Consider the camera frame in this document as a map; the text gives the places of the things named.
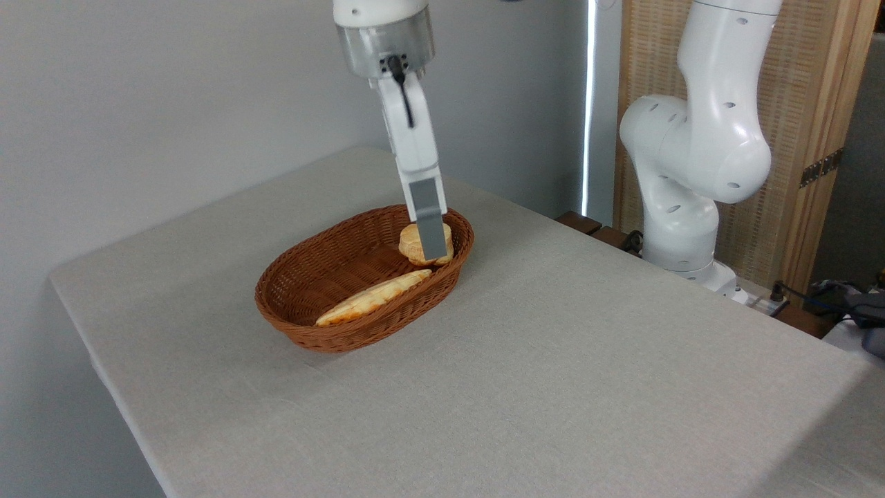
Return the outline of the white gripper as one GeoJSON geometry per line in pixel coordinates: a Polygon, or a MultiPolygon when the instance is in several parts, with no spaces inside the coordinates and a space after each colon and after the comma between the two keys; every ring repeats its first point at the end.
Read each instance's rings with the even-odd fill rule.
{"type": "Polygon", "coordinates": [[[411,218],[417,225],[423,257],[445,257],[443,215],[447,204],[424,89],[414,73],[407,73],[402,86],[390,76],[368,82],[382,102],[386,133],[400,179],[408,183],[411,218]]]}

